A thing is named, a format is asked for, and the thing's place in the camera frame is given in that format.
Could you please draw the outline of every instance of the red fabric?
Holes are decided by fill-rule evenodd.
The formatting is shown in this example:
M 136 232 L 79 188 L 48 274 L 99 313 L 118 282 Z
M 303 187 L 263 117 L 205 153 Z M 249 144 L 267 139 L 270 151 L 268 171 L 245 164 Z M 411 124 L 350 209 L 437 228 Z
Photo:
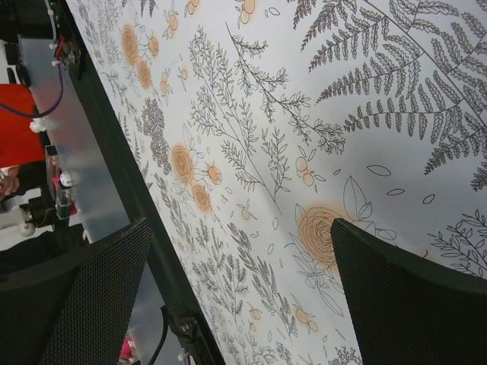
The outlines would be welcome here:
M 20 84 L 0 84 L 0 102 L 24 113 L 33 112 L 32 95 Z M 0 108 L 0 167 L 44 159 L 39 137 L 30 130 L 31 121 Z

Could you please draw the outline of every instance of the line drawing of branch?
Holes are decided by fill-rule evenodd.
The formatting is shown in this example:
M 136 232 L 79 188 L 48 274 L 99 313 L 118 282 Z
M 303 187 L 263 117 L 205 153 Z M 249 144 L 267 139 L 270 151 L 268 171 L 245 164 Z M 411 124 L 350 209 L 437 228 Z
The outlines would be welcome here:
M 458 260 L 450 263 L 455 270 L 484 278 L 487 276 L 487 249 L 482 249 L 487 239 L 485 216 L 480 214 L 479 209 L 475 210 L 474 215 L 462 216 L 454 226 L 447 225 L 450 239 L 444 238 L 441 231 L 438 234 L 428 233 L 434 238 L 431 245 L 446 251 L 441 254 L 442 257 Z
M 272 133 L 272 137 L 267 140 L 267 132 L 268 129 L 263 129 L 262 132 L 262 140 L 264 141 L 262 149 L 263 151 L 269 155 L 270 161 L 267 167 L 274 171 L 271 173 L 272 179 L 275 183 L 274 188 L 274 196 L 277 194 L 279 190 L 283 190 L 285 192 L 290 192 L 288 188 L 283 186 L 284 181 L 291 180 L 290 177 L 286 176 L 286 173 L 289 171 L 289 164 L 288 158 L 283 155 L 285 152 L 288 144 L 282 144 L 286 134 L 279 135 L 280 131 L 276 127 L 274 127 L 274 132 Z
M 132 101 L 126 96 L 127 86 L 119 83 L 119 74 L 116 71 L 111 71 L 109 74 L 106 72 L 100 72 L 100 75 L 107 77 L 107 81 L 112 87 L 113 96 L 119 95 L 120 103 L 125 105 L 128 114 L 136 114 L 137 109 Z
M 169 196 L 167 190 L 167 184 L 159 177 L 159 175 L 154 174 L 154 178 L 159 188 L 159 192 L 161 194 L 162 200 L 166 207 L 169 209 L 170 212 L 170 219 L 176 228 L 176 232 L 182 240 L 185 240 L 188 246 L 191 249 L 191 253 L 196 253 L 196 244 L 195 239 L 193 236 L 193 232 L 191 231 L 191 227 L 188 225 L 187 220 L 183 215 L 183 211 L 181 210 L 180 203 L 174 196 Z
M 196 94 L 197 102 L 192 102 L 193 125 L 207 135 L 211 132 L 224 137 L 221 150 L 236 169 L 239 183 L 247 191 L 262 185 L 281 212 L 276 193 L 285 189 L 271 189 L 253 162 L 256 126 L 248 102 L 238 104 L 232 96 L 233 71 L 228 67 L 226 51 L 219 45 L 215 49 L 200 27 L 191 42 L 190 55 L 196 77 L 205 83 Z
M 248 293 L 247 270 L 240 266 L 239 259 L 222 252 L 223 241 L 216 237 L 215 229 L 208 230 L 203 220 L 196 228 L 196 241 L 208 253 L 208 259 L 193 262 L 193 271 L 212 292 L 213 300 L 232 315 L 240 332 L 237 317 L 242 313 L 244 301 L 238 297 Z
M 303 108 L 310 107 L 310 104 L 308 103 L 310 99 L 309 97 L 306 97 L 301 92 L 293 94 L 290 97 L 282 96 L 281 98 L 277 98 L 274 96 L 273 92 L 277 86 L 285 88 L 285 83 L 288 81 L 285 69 L 281 68 L 275 77 L 271 77 L 269 74 L 250 65 L 244 58 L 245 53 L 248 54 L 250 58 L 256 56 L 260 57 L 263 51 L 267 48 L 267 44 L 263 43 L 262 45 L 259 45 L 258 43 L 254 43 L 253 45 L 250 45 L 245 43 L 240 37 L 234 36 L 228 25 L 227 31 L 239 57 L 239 61 L 235 63 L 237 70 L 240 70 L 242 73 L 242 78 L 239 81 L 239 84 L 241 84 L 241 87 L 247 96 L 251 95 L 255 90 L 260 89 L 262 91 L 263 106 L 261 109 L 266 114 L 269 123 L 274 123 L 275 121 L 275 109 L 273 109 L 273 105 L 278 104 L 282 108 L 284 114 L 288 113 L 291 116 L 289 125 L 294 127 L 293 132 L 298 132 L 298 136 L 302 136 L 302 141 L 305 142 L 307 146 L 312 142 L 310 133 L 313 131 L 320 137 L 318 142 L 320 150 L 324 150 L 328 154 L 333 152 L 341 154 L 344 151 L 345 145 L 341 127 L 338 125 L 331 126 L 330 124 L 324 125 L 323 123 L 312 126 L 307 122 L 310 117 L 308 115 L 301 115 L 301 110 Z M 330 144 L 333 145 L 334 148 L 328 148 L 327 146 Z
M 254 257 L 250 254 L 252 243 L 250 243 L 249 237 L 245 232 L 239 230 L 233 223 L 229 224 L 228 228 L 231 231 L 232 238 L 239 245 L 238 252 L 240 259 L 247 269 L 253 273 L 253 286 L 262 297 L 262 304 L 270 313 L 279 316 L 292 342 L 291 336 L 298 336 L 296 318 L 291 313 L 291 307 L 287 298 L 283 297 L 278 291 L 272 266 L 258 256 L 257 260 L 259 262 L 255 261 Z

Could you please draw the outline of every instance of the botanical wallpaper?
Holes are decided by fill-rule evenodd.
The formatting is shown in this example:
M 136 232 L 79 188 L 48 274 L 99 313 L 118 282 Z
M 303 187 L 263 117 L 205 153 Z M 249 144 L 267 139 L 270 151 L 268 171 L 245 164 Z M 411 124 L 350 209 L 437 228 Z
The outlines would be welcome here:
M 487 0 L 68 3 L 228 364 L 362 364 L 337 217 L 487 278 Z

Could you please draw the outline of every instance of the purple cable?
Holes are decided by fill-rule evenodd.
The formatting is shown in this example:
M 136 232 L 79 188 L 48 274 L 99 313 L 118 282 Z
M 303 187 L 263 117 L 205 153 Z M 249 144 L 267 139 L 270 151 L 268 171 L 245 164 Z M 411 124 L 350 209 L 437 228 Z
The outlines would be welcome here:
M 56 108 L 61 103 L 62 94 L 64 92 L 64 84 L 62 83 L 61 65 L 58 63 L 56 66 L 58 68 L 59 83 L 61 85 L 61 88 L 59 90 L 58 99 L 53 104 L 53 106 L 51 106 L 48 110 L 46 110 L 45 112 L 42 112 L 42 113 L 38 113 L 38 114 L 27 114 L 27 113 L 19 112 L 18 110 L 15 110 L 15 109 L 13 109 L 13 108 L 11 108 L 8 105 L 5 105 L 3 103 L 0 103 L 0 108 L 5 109 L 10 113 L 17 114 L 18 116 L 23 116 L 24 118 L 32 118 L 32 119 L 42 118 L 43 116 L 47 116 L 50 113 L 52 113 L 54 110 L 56 110 Z

